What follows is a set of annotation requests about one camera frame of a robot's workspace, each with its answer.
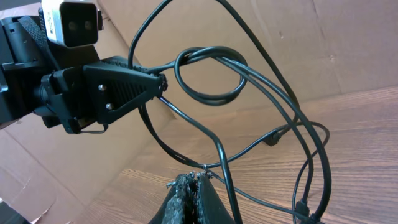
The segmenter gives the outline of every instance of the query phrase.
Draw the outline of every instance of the cardboard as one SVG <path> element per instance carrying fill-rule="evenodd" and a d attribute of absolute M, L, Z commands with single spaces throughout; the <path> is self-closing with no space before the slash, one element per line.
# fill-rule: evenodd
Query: cardboard
<path fill-rule="evenodd" d="M 2 11 L 0 18 L 34 15 L 39 7 Z M 99 56 L 127 57 L 127 45 L 107 15 L 103 17 L 105 30 L 95 45 Z M 159 100 L 147 107 L 155 129 L 174 119 Z M 69 135 L 61 126 L 47 129 L 40 117 L 30 114 L 0 131 L 0 198 L 30 222 L 39 217 L 38 223 L 73 221 L 151 140 L 138 111 L 100 135 Z"/>
<path fill-rule="evenodd" d="M 161 0 L 99 0 L 127 44 Z M 398 1 L 228 0 L 257 35 L 300 101 L 397 85 Z M 144 66 L 175 60 L 189 47 L 225 45 L 249 66 L 278 83 L 247 35 L 214 0 L 172 1 L 142 35 L 136 56 Z M 194 118 L 270 106 L 248 85 L 230 105 L 191 99 L 166 72 L 165 96 Z M 193 89 L 224 93 L 238 75 L 211 60 L 182 68 Z"/>

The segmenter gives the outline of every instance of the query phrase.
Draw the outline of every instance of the plug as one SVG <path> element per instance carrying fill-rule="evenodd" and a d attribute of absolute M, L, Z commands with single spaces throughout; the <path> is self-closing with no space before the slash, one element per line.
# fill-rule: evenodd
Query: plug
<path fill-rule="evenodd" d="M 294 211 L 306 217 L 310 216 L 310 208 L 308 207 L 306 202 L 303 202 L 303 200 L 300 200 L 296 203 L 296 208 Z"/>
<path fill-rule="evenodd" d="M 268 146 L 275 146 L 276 144 L 278 144 L 280 138 L 281 136 L 279 135 L 279 133 L 275 133 L 269 138 L 264 139 L 263 142 L 266 143 Z"/>
<path fill-rule="evenodd" d="M 302 222 L 303 224 L 324 224 L 324 223 L 322 223 L 321 221 L 320 221 L 320 219 L 319 218 L 317 218 L 316 216 L 315 216 L 315 214 L 312 214 L 311 216 L 310 216 L 310 218 L 306 221 L 306 222 Z"/>

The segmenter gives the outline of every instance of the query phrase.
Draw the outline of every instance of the camera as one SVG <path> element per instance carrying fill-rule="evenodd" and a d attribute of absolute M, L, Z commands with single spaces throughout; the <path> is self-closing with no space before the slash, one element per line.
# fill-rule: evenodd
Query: camera
<path fill-rule="evenodd" d="M 49 41 L 68 48 L 97 43 L 102 19 L 91 1 L 42 0 L 42 9 Z"/>

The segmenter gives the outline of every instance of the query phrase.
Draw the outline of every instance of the wood grain tabletop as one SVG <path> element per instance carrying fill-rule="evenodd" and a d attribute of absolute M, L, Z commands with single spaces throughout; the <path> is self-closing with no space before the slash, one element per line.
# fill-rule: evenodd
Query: wood grain tabletop
<path fill-rule="evenodd" d="M 398 212 L 398 87 L 345 94 L 301 105 L 311 121 L 331 131 L 326 146 L 332 171 L 332 195 L 325 223 L 397 223 Z M 275 108 L 236 111 L 199 121 L 214 131 L 228 156 L 266 132 L 284 124 Z M 300 128 L 314 150 L 309 135 Z M 325 135 L 317 130 L 321 138 Z M 172 148 L 198 162 L 216 162 L 214 144 L 184 121 L 171 121 L 160 132 Z M 290 207 L 297 174 L 305 155 L 293 133 L 278 145 L 256 146 L 230 164 L 236 187 L 268 202 Z M 309 206 L 315 211 L 323 188 L 319 157 Z M 169 157 L 154 141 L 76 218 L 76 223 L 147 223 L 168 193 L 166 183 L 192 170 Z M 221 174 L 221 169 L 214 169 Z M 230 211 L 225 186 L 212 183 Z M 297 197 L 303 192 L 302 180 Z M 265 208 L 238 194 L 244 223 L 291 223 L 289 214 Z"/>

